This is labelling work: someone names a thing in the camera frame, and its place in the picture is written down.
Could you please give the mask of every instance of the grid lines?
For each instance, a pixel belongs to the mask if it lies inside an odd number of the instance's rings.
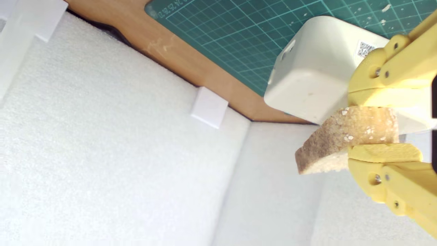
[[[309,18],[333,16],[389,39],[436,8],[437,0],[153,0],[145,11],[263,96],[276,57]]]

